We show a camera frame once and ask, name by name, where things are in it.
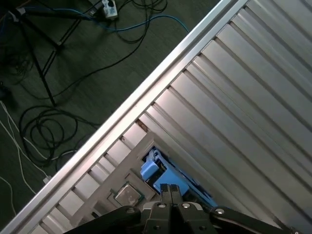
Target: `tripod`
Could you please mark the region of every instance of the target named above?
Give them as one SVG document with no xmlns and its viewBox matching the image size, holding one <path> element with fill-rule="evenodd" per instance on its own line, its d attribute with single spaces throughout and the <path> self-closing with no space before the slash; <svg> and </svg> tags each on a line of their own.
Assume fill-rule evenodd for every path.
<svg viewBox="0 0 312 234">
<path fill-rule="evenodd" d="M 32 60 L 34 62 L 34 65 L 38 71 L 39 77 L 41 78 L 41 81 L 44 85 L 44 88 L 49 96 L 49 99 L 53 106 L 56 106 L 56 103 L 54 101 L 54 97 L 51 93 L 51 90 L 48 86 L 48 83 L 46 81 L 46 74 L 48 73 L 48 70 L 50 69 L 57 53 L 63 48 L 64 43 L 67 41 L 67 39 L 70 37 L 70 35 L 74 32 L 74 30 L 78 27 L 80 22 L 82 20 L 93 20 L 93 17 L 85 17 L 80 15 L 73 15 L 68 13 L 59 13 L 59 12 L 37 12 L 37 11 L 25 11 L 24 8 L 16 9 L 11 3 L 8 2 L 8 0 L 0 0 L 0 6 L 7 9 L 9 13 L 12 15 L 14 22 L 18 25 L 20 28 L 20 31 L 25 39 L 26 45 L 28 47 L 28 50 L 30 52 L 30 55 L 32 57 Z M 28 18 L 27 16 L 39 16 L 39 17 L 53 17 L 53 18 L 62 18 L 62 19 L 73 19 L 75 20 L 74 23 L 70 26 L 70 28 L 66 31 L 66 33 L 63 35 L 63 37 L 59 40 L 59 42 L 55 42 L 52 40 L 48 35 L 46 35 L 42 30 L 40 30 L 37 26 L 35 26 Z M 36 57 L 36 54 L 34 52 L 34 48 L 27 36 L 27 33 L 24 29 L 24 25 L 27 25 L 29 28 L 33 29 L 37 34 L 39 34 L 43 39 L 45 39 L 49 44 L 51 44 L 54 48 L 53 52 L 49 56 L 47 62 L 41 69 L 40 64 L 38 62 L 38 59 Z"/>
</svg>

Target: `screw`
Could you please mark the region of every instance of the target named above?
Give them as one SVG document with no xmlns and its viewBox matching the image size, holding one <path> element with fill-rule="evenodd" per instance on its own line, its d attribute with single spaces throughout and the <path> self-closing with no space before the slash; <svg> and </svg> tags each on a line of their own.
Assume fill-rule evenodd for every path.
<svg viewBox="0 0 312 234">
<path fill-rule="evenodd" d="M 126 210 L 126 213 L 128 213 L 128 214 L 132 214 L 132 213 L 134 213 L 134 212 L 135 212 L 135 211 L 134 211 L 133 208 L 129 208 L 129 209 Z"/>
<path fill-rule="evenodd" d="M 182 206 L 186 209 L 191 207 L 191 205 L 189 203 L 183 203 Z"/>
<path fill-rule="evenodd" d="M 225 211 L 223 209 L 216 209 L 215 210 L 219 215 L 222 215 L 225 213 Z"/>
</svg>

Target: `power strip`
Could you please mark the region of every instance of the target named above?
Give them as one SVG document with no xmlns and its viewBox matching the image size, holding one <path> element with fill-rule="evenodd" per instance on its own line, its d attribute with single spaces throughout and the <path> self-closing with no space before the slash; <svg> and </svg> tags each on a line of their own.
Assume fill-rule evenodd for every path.
<svg viewBox="0 0 312 234">
<path fill-rule="evenodd" d="M 106 19 L 114 20 L 118 17 L 115 0 L 103 0 L 103 10 Z"/>
</svg>

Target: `white cable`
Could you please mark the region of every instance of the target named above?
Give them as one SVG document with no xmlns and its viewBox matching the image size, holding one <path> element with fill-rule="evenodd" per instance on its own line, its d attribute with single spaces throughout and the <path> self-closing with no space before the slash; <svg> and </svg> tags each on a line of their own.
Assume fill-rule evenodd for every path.
<svg viewBox="0 0 312 234">
<path fill-rule="evenodd" d="M 24 171 L 23 171 L 23 167 L 21 164 L 21 158 L 20 158 L 20 146 L 15 142 L 14 138 L 11 136 L 10 132 L 7 130 L 7 128 L 4 126 L 4 124 L 2 123 L 2 121 L 0 120 L 0 124 L 2 125 L 2 127 L 5 129 L 5 131 L 8 133 L 8 135 L 10 136 L 10 138 L 13 140 L 17 150 L 18 150 L 18 155 L 19 155 L 19 167 L 20 167 L 20 171 L 21 171 L 21 176 L 23 178 L 23 181 L 25 182 L 26 186 L 34 193 L 36 194 L 36 192 L 30 187 L 30 185 L 27 183 L 25 177 L 24 177 Z"/>
<path fill-rule="evenodd" d="M 3 102 L 1 102 L 1 105 L 2 105 L 2 107 L 3 107 L 3 109 L 4 109 L 4 111 L 6 112 L 6 114 L 8 115 L 8 117 L 10 118 L 11 122 L 12 122 L 13 125 L 15 126 L 16 130 L 17 130 L 18 132 L 20 132 L 19 128 L 17 127 L 16 123 L 15 123 L 14 120 L 12 119 L 11 115 L 9 114 L 9 112 L 8 112 L 8 110 L 6 109 L 6 106 L 4 105 Z M 25 141 L 26 141 L 28 144 L 30 144 L 30 145 L 37 151 L 37 153 L 38 153 L 42 158 L 47 159 L 47 157 L 45 157 L 42 153 L 40 153 L 40 151 L 36 148 L 36 146 L 33 145 L 33 143 L 31 143 L 31 142 L 30 142 L 27 138 L 25 138 L 25 137 L 24 137 L 24 139 L 25 139 Z"/>
<path fill-rule="evenodd" d="M 15 139 L 15 136 L 14 136 L 14 131 L 12 129 L 12 126 L 10 124 L 10 121 L 9 121 L 9 115 L 8 115 L 8 124 L 10 126 L 10 129 L 11 129 L 11 132 L 12 132 L 12 135 L 13 135 L 13 141 L 15 143 L 15 145 L 17 146 L 17 148 L 21 151 L 21 153 L 25 156 L 25 158 L 27 158 L 28 161 L 30 161 L 34 167 L 36 167 L 39 171 L 41 171 L 42 173 L 44 173 L 45 177 L 48 177 L 48 175 L 44 172 L 44 170 L 42 170 L 41 168 L 39 168 L 36 164 L 34 164 L 28 157 L 27 155 L 23 152 L 23 150 L 21 149 L 21 147 L 19 146 L 19 144 L 17 143 L 16 139 Z"/>
<path fill-rule="evenodd" d="M 11 206 L 12 206 L 12 210 L 13 210 L 14 216 L 16 216 L 16 211 L 15 211 L 14 204 L 13 204 L 13 189 L 12 189 L 12 186 L 11 186 L 11 184 L 8 181 L 6 181 L 1 176 L 0 176 L 0 179 L 2 179 L 10 187 L 10 191 L 11 191 Z"/>
</svg>

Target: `blue object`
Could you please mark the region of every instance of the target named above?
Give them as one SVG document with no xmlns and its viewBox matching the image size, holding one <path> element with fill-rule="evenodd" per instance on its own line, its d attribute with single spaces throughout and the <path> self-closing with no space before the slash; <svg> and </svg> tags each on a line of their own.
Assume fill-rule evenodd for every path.
<svg viewBox="0 0 312 234">
<path fill-rule="evenodd" d="M 141 174 L 144 180 L 148 180 L 159 168 L 154 161 L 146 162 L 142 167 Z"/>
<path fill-rule="evenodd" d="M 25 9 L 34 9 L 34 8 L 40 8 L 40 9 L 43 9 L 43 10 L 48 10 L 50 11 L 49 8 L 44 8 L 44 7 L 37 7 L 37 6 L 28 6 L 28 7 L 25 7 Z M 103 24 L 99 23 L 98 21 L 94 20 L 93 18 L 89 17 L 87 14 L 84 14 L 80 11 L 77 11 L 75 9 L 70 9 L 70 8 L 55 8 L 53 9 L 55 11 L 72 11 L 72 12 L 75 12 L 75 13 L 78 13 L 82 16 L 85 16 L 86 18 L 88 18 L 89 20 L 93 21 L 94 23 L 96 23 L 97 25 L 99 25 L 100 27 L 106 29 L 106 30 L 110 30 L 110 31 L 113 31 L 113 32 L 122 32 L 122 31 L 127 31 L 127 30 L 130 30 L 130 29 L 134 29 L 134 28 L 137 28 L 137 27 L 140 27 L 142 25 L 144 25 L 146 23 L 146 21 L 142 22 L 142 23 L 139 23 L 139 24 L 136 24 L 136 25 L 133 25 L 133 26 L 130 26 L 130 27 L 127 27 L 127 28 L 121 28 L 121 29 L 115 29 L 115 28 L 108 28 L 108 27 L 105 27 Z M 173 16 L 169 16 L 169 15 L 156 15 L 156 16 L 153 16 L 151 17 L 151 19 L 149 21 L 152 21 L 154 19 L 157 19 L 157 18 L 171 18 L 177 22 L 179 22 L 182 27 L 189 33 L 190 31 L 187 29 L 187 27 L 185 26 L 184 23 L 182 23 L 178 18 L 176 17 L 173 17 Z"/>
<path fill-rule="evenodd" d="M 174 163 L 167 161 L 155 147 L 146 156 L 146 162 L 141 169 L 143 180 L 146 182 L 153 181 L 153 187 L 159 193 L 161 184 L 176 184 L 179 186 L 182 196 L 191 191 L 210 206 L 217 206 L 211 196 L 195 180 Z"/>
<path fill-rule="evenodd" d="M 154 183 L 153 187 L 160 192 L 161 184 L 176 184 L 180 188 L 180 192 L 183 195 L 189 190 L 189 186 L 185 180 L 176 172 L 176 170 L 167 169 L 161 177 Z"/>
</svg>

